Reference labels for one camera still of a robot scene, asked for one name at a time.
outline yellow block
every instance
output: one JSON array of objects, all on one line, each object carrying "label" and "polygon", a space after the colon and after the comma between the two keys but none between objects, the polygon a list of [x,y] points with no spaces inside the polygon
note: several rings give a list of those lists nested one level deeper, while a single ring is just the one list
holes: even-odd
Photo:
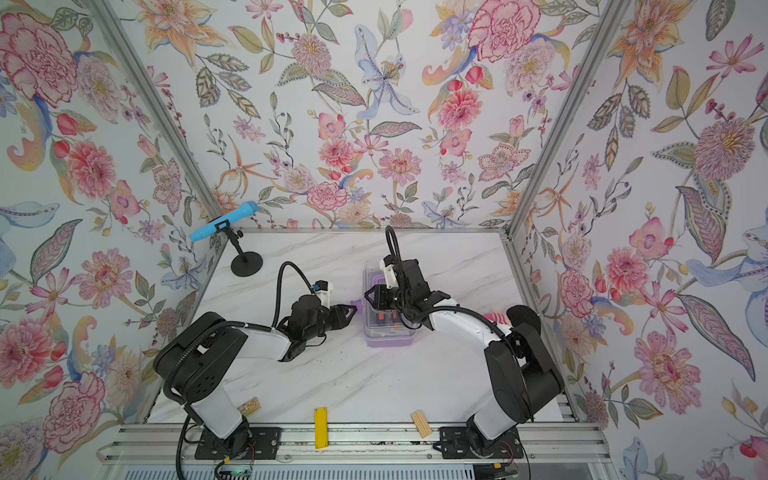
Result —
[{"label": "yellow block", "polygon": [[328,446],[328,410],[324,407],[315,409],[315,448]]}]

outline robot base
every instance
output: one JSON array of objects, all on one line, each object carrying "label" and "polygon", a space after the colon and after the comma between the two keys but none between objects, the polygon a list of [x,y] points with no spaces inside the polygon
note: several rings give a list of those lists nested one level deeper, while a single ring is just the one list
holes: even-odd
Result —
[{"label": "robot base", "polygon": [[[250,434],[255,450],[253,458],[256,460],[274,460],[277,449],[280,447],[280,432],[282,429],[277,427],[251,427]],[[195,460],[224,460],[227,455],[216,450],[217,444],[214,439],[212,433],[206,429],[203,430],[200,444],[194,453]]]},{"label": "robot base", "polygon": [[479,452],[478,455],[469,447],[466,432],[466,427],[440,428],[440,448],[444,460],[454,460],[457,458],[507,458],[509,457],[509,454],[506,452],[507,447],[502,442],[507,442],[512,448],[512,456],[514,458],[523,458],[523,449],[520,446],[517,429],[507,430],[489,448]]}]

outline small wooden block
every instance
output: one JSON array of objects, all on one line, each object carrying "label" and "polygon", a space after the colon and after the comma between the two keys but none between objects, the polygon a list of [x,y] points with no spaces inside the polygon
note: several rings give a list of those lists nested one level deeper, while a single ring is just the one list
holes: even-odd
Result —
[{"label": "small wooden block", "polygon": [[245,402],[243,405],[237,407],[237,409],[240,410],[240,413],[242,413],[244,417],[247,417],[248,415],[257,411],[260,408],[261,408],[261,405],[259,405],[259,399],[256,397],[253,397],[252,399]]},{"label": "small wooden block", "polygon": [[419,430],[419,435],[421,435],[423,439],[429,437],[432,434],[432,429],[427,423],[427,418],[424,416],[424,412],[419,410],[418,412],[411,414],[411,419],[413,419],[413,422],[416,424],[416,428]]},{"label": "small wooden block", "polygon": [[315,449],[328,446],[328,410],[315,409]]}]

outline floral wallpaper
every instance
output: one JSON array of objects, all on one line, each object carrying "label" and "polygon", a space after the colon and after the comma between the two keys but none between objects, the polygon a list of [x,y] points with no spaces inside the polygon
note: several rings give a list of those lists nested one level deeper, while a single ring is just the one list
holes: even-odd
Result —
[{"label": "floral wallpaper", "polygon": [[278,229],[503,227],[601,13],[600,0],[111,4],[222,208],[253,200],[250,225]]},{"label": "floral wallpaper", "polygon": [[79,1],[0,2],[4,480],[95,473],[221,247],[146,110]]},{"label": "floral wallpaper", "polygon": [[515,236],[627,480],[768,478],[767,15],[633,0]]}]

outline white marble tabletop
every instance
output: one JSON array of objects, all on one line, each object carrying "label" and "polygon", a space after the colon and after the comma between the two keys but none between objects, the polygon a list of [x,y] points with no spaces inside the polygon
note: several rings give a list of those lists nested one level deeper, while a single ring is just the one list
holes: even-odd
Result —
[{"label": "white marble tabletop", "polygon": [[[404,260],[416,258],[433,290],[442,290],[480,313],[506,311],[522,303],[498,233],[398,233]],[[270,325],[277,271],[294,262],[314,283],[333,283],[332,303],[362,296],[362,268],[389,251],[383,230],[372,233],[246,233],[245,251],[264,258],[261,271],[239,278],[230,270],[237,254],[229,245],[197,311],[224,319]],[[290,268],[283,277],[280,318],[306,293]],[[464,422],[491,396],[482,352],[457,340],[420,329],[413,344],[370,348],[358,313],[343,330],[328,332],[325,344],[307,349],[292,362],[238,359],[224,377],[235,405],[254,396],[261,409],[251,422],[313,422],[314,409],[327,407],[329,422],[410,422],[422,410],[430,422]],[[162,394],[149,423],[181,423],[181,407]],[[560,422],[556,400],[536,416]]]}]

